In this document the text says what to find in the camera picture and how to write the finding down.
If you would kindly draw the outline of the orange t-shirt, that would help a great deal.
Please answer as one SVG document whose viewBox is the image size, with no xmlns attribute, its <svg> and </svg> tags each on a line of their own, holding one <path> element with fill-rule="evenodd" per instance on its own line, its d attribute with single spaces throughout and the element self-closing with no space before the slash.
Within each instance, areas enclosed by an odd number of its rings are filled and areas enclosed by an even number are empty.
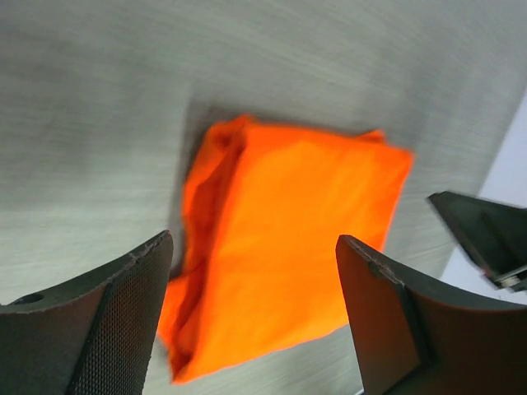
<svg viewBox="0 0 527 395">
<path fill-rule="evenodd" d="M 214 123 L 184 182 L 182 271 L 157 329 L 172 382 L 344 326 L 338 237 L 384 248 L 413 159 L 379 129 Z"/>
</svg>

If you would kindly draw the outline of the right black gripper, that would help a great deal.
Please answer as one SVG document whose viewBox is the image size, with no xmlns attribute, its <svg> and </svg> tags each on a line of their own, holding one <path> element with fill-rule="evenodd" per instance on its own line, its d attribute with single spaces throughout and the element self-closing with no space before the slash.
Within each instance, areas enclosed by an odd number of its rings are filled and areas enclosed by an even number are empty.
<svg viewBox="0 0 527 395">
<path fill-rule="evenodd" d="M 465 254 L 500 289 L 526 292 L 526 210 L 451 191 L 427 200 Z"/>
</svg>

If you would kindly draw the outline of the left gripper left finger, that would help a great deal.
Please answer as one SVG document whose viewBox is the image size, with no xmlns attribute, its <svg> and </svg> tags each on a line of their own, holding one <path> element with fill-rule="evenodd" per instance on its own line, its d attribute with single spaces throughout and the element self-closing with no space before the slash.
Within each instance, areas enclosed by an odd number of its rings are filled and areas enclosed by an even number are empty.
<svg viewBox="0 0 527 395">
<path fill-rule="evenodd" d="M 140 394 L 170 275 L 164 230 L 1 307 L 3 394 Z"/>
</svg>

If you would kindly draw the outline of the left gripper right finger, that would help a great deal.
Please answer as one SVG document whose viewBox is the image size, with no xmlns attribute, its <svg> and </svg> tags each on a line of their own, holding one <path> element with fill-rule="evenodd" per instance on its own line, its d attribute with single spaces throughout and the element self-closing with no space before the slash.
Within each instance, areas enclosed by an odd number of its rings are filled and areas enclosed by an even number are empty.
<svg viewBox="0 0 527 395">
<path fill-rule="evenodd" d="M 365 393 L 525 393 L 524 305 L 448 285 L 349 235 L 336 259 Z"/>
</svg>

